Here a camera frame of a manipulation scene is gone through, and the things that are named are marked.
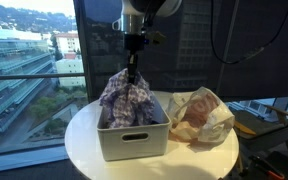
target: white round table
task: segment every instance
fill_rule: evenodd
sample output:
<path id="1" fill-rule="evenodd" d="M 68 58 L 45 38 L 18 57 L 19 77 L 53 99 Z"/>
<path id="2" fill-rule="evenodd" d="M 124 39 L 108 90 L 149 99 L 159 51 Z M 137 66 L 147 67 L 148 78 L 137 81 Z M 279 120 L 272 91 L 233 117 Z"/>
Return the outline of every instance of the white round table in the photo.
<path id="1" fill-rule="evenodd" d="M 171 93 L 154 93 L 165 109 Z M 225 177 L 237 160 L 239 146 L 232 129 L 217 146 L 189 147 L 189 143 L 168 140 L 164 156 L 106 162 L 97 134 L 101 109 L 98 101 L 85 106 L 73 117 L 65 133 L 70 160 L 92 180 L 212 180 Z"/>

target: paper bag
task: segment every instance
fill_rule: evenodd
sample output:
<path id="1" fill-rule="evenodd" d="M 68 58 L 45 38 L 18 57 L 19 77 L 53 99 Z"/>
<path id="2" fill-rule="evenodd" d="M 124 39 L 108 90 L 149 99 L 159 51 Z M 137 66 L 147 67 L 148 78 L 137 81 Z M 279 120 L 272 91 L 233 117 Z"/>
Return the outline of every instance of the paper bag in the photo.
<path id="1" fill-rule="evenodd" d="M 221 143 L 234 126 L 235 117 L 209 89 L 174 93 L 166 113 L 171 132 L 183 141 Z"/>

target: city view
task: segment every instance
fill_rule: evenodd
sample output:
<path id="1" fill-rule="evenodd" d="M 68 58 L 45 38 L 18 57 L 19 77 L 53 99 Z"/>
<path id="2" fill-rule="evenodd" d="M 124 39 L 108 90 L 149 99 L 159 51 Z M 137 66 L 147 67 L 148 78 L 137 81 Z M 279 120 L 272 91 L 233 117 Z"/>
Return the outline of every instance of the city view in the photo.
<path id="1" fill-rule="evenodd" d="M 63 143 L 88 103 L 84 77 L 16 75 L 82 72 L 74 16 L 0 5 L 0 153 Z"/>
<path id="2" fill-rule="evenodd" d="M 114 5 L 111 14 L 107 13 L 109 8 L 99 12 L 100 5 L 95 4 L 94 11 L 87 11 L 84 22 L 88 59 L 83 60 L 90 63 L 92 70 L 88 77 L 92 94 L 88 94 L 81 75 L 83 48 L 72 13 L 73 1 L 69 2 L 65 6 L 69 13 L 0 4 L 0 153 L 63 144 L 66 126 L 74 114 L 89 103 L 88 97 L 95 100 L 108 79 L 126 67 L 123 35 L 111 26 L 120 16 L 120 4 Z M 221 13 L 221 3 L 217 2 L 214 28 L 219 25 Z M 209 6 L 208 1 L 183 1 L 174 16 L 156 20 L 158 29 L 168 37 L 167 42 L 160 47 L 146 47 L 145 52 L 139 53 L 138 65 L 152 90 L 175 92 L 215 86 L 217 81 L 208 76 L 218 70 L 213 68 L 209 40 Z M 238 55 L 233 51 L 228 57 Z M 228 105 L 261 116 L 267 114 L 262 105 L 275 100 L 243 98 Z"/>

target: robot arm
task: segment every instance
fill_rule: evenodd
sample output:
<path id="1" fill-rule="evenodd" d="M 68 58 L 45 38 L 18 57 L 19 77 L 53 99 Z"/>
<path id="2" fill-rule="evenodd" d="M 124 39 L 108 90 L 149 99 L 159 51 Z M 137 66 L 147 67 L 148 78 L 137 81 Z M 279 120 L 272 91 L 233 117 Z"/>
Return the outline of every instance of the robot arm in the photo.
<path id="1" fill-rule="evenodd" d="M 136 52 L 148 44 L 147 28 L 153 25 L 155 16 L 167 17 L 174 14 L 182 0 L 122 0 L 119 30 L 124 33 L 124 48 L 128 56 L 129 83 L 134 83 L 137 68 Z"/>

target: white building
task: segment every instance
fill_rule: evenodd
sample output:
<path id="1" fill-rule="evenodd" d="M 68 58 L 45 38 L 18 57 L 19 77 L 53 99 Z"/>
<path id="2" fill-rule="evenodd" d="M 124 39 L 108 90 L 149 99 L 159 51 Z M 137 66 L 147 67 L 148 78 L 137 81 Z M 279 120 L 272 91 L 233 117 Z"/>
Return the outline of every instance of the white building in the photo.
<path id="1" fill-rule="evenodd" d="M 81 50 L 77 32 L 59 33 L 55 37 L 57 46 L 62 53 Z"/>
<path id="2" fill-rule="evenodd" d="M 83 72 L 82 59 L 62 59 L 55 62 L 58 73 L 81 73 Z M 72 88 L 73 86 L 85 86 L 84 77 L 61 77 L 60 86 Z"/>

